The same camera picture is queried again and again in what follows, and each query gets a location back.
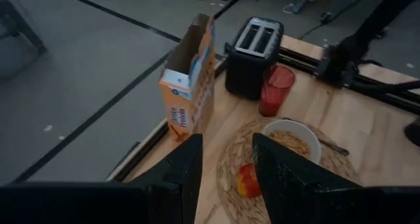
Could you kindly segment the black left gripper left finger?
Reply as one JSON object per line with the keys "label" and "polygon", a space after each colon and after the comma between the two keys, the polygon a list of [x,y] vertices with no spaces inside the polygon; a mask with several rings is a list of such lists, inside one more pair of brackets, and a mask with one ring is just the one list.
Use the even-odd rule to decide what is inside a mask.
{"label": "black left gripper left finger", "polygon": [[193,223],[203,136],[193,134],[133,180],[1,187],[2,223]]}

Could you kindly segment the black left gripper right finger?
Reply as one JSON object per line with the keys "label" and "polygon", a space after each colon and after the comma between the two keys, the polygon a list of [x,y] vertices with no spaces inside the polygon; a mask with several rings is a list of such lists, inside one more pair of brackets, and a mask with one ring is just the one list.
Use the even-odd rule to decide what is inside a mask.
{"label": "black left gripper right finger", "polygon": [[419,223],[419,187],[362,187],[262,133],[252,142],[271,223]]}

